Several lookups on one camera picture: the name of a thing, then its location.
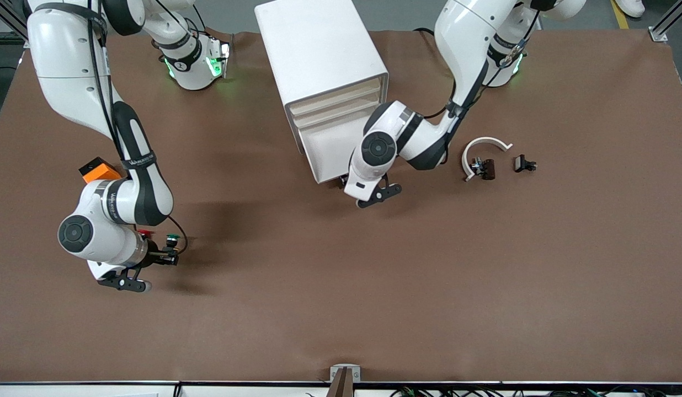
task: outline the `small black connector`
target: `small black connector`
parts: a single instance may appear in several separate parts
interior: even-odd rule
[[[525,155],[520,155],[515,158],[515,172],[522,173],[523,170],[535,171],[537,169],[537,163],[534,161],[525,160]]]

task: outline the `orange and black object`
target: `orange and black object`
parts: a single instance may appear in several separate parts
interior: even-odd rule
[[[91,160],[87,165],[79,168],[79,173],[83,177],[86,183],[92,183],[92,181],[97,181],[98,179],[121,179],[122,176],[112,165],[106,163],[100,157],[96,157]]]

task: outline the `gray floor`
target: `gray floor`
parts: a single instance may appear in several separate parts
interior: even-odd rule
[[[267,0],[198,0],[205,22],[221,32],[258,32],[253,8]],[[361,19],[369,30],[412,30],[433,28],[445,0],[354,0]],[[630,28],[647,28],[671,7],[674,0],[644,0],[646,14],[639,20],[629,19]],[[182,12],[197,20],[193,10]],[[587,0],[581,12],[560,23],[543,18],[543,28],[550,29],[617,29],[619,28],[609,0]],[[669,32],[669,45],[682,80],[682,20]],[[20,58],[20,45],[0,45],[0,66],[15,66]],[[12,81],[13,71],[0,70],[0,108]]]

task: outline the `white shoe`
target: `white shoe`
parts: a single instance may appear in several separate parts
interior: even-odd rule
[[[640,18],[646,12],[643,0],[616,0],[616,4],[624,14],[633,18]]]

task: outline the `metal frame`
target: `metal frame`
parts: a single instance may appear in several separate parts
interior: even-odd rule
[[[28,39],[28,25],[25,18],[13,8],[10,0],[0,0],[0,20],[13,30],[22,40]]]
[[[666,42],[667,30],[669,30],[669,28],[671,28],[672,25],[674,25],[674,23],[680,19],[682,19],[682,0],[677,0],[674,5],[669,8],[666,13],[664,13],[661,20],[659,20],[655,26],[648,28],[652,41]]]

